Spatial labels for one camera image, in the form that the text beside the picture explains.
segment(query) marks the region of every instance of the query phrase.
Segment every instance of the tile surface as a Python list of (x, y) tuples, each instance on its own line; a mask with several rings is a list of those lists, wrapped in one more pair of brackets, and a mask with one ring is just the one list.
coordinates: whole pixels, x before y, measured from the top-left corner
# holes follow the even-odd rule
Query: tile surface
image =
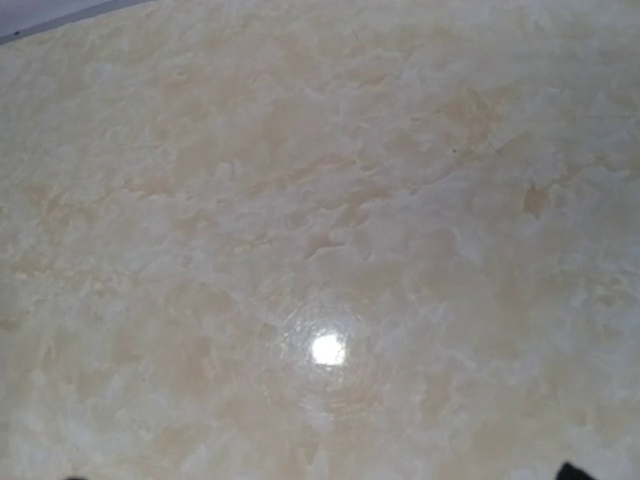
[(636, 0), (158, 1), (0, 49), (0, 477), (640, 477)]

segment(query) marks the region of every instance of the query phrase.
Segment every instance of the polished marble surface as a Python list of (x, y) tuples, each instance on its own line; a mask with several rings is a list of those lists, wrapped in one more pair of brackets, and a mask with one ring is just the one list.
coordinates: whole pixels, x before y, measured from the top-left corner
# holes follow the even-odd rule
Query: polished marble surface
[(164, 0), (0, 102), (2, 479), (640, 477), (635, 0)]

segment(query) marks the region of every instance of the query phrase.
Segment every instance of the floor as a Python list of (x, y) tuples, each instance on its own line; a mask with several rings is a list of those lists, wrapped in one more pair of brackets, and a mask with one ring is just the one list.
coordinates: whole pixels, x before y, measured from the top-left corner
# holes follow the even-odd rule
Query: floor
[(640, 4), (5, 45), (0, 294), (5, 480), (640, 478)]

